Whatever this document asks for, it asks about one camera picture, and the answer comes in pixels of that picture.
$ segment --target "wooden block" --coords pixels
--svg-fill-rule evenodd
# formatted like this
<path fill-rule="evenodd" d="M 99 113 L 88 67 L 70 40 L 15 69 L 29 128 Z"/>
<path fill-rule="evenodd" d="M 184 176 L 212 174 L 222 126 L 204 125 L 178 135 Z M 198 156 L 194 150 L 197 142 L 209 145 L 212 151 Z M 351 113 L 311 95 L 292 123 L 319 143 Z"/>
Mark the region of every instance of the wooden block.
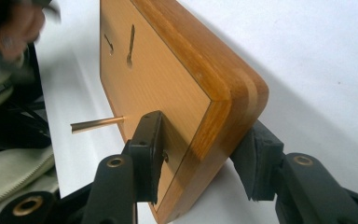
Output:
<path fill-rule="evenodd" d="M 101 0 L 101 81 L 115 116 L 125 119 L 125 141 L 142 115 L 164 114 L 169 160 L 158 204 L 150 206 L 158 223 L 192 206 L 269 94 L 263 79 L 175 0 Z"/>

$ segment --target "white table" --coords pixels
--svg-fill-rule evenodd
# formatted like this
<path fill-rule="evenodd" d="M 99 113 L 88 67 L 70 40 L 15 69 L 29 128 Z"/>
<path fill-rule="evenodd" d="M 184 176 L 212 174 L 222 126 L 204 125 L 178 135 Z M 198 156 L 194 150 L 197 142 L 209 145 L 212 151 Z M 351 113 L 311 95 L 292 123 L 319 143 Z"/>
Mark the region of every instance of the white table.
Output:
<path fill-rule="evenodd" d="M 319 159 L 358 192 L 358 1 L 180 0 L 269 86 L 260 120 L 285 152 Z M 121 152 L 117 127 L 71 134 L 70 124 L 112 117 L 99 79 L 99 1 L 59 1 L 36 45 L 62 195 L 92 181 Z M 155 223 L 140 205 L 140 223 Z M 174 223 L 277 223 L 274 203 L 248 202 L 228 161 Z"/>

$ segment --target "wooden stick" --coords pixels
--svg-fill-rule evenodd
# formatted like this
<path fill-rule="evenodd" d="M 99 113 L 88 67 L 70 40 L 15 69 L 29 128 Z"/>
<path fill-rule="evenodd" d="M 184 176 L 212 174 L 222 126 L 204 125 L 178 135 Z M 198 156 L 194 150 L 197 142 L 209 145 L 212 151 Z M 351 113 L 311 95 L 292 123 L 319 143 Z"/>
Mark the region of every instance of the wooden stick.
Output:
<path fill-rule="evenodd" d="M 117 124 L 124 121 L 124 117 L 117 117 L 111 119 L 97 119 L 92 121 L 86 121 L 81 123 L 71 124 L 72 133 L 81 133 L 91 129 L 101 128 L 110 124 Z"/>

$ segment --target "fabric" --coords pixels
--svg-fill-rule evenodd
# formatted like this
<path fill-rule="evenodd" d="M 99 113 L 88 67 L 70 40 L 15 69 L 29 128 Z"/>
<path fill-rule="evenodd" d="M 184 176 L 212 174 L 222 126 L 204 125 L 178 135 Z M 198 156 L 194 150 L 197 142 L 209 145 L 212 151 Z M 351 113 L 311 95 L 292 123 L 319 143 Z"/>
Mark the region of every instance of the fabric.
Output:
<path fill-rule="evenodd" d="M 27 186 L 54 165 L 52 147 L 0 152 L 0 202 Z"/>

